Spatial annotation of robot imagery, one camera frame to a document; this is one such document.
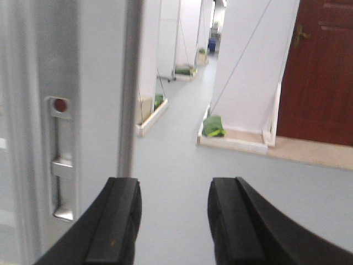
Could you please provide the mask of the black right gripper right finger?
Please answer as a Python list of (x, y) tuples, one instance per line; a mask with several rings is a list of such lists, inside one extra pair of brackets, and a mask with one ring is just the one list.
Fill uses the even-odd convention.
[(243, 178), (214, 178), (207, 214), (217, 264), (352, 264), (352, 253), (279, 211)]

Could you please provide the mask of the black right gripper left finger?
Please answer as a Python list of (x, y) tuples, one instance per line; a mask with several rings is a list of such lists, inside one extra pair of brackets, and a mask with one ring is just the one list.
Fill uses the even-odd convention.
[(136, 178), (109, 178), (95, 201), (37, 264), (133, 264), (142, 199)]

